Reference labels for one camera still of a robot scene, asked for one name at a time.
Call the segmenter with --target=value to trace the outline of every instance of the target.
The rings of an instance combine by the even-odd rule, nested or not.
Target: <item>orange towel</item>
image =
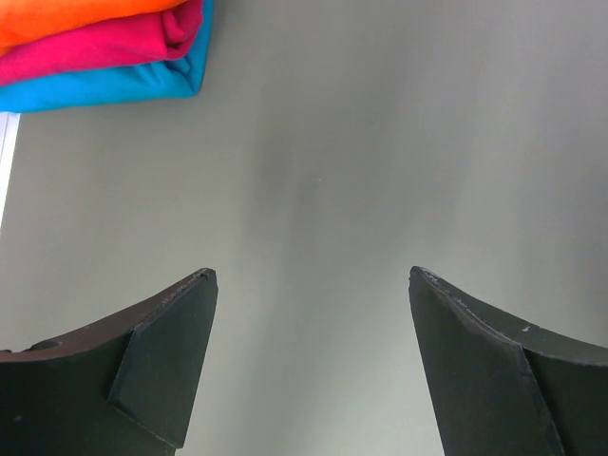
[[[0,55],[106,19],[168,10],[184,0],[0,0]]]

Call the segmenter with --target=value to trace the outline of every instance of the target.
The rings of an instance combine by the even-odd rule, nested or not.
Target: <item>stack of folded cloths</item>
[[[0,1],[0,111],[195,95],[213,0]]]

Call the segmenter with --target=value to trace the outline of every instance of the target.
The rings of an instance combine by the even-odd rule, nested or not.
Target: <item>white window frame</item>
[[[10,168],[17,143],[19,114],[0,112],[0,230],[9,191]]]

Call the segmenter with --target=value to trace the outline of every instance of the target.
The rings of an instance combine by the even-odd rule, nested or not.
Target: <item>cyan fabric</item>
[[[213,0],[203,0],[202,16],[195,42],[179,60],[56,74],[5,85],[0,87],[0,111],[46,111],[196,95],[204,76]]]

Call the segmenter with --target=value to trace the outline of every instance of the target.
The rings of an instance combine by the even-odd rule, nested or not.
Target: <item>magenta fabric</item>
[[[110,19],[14,47],[0,56],[0,86],[110,67],[178,60],[202,23],[201,0],[161,12]]]

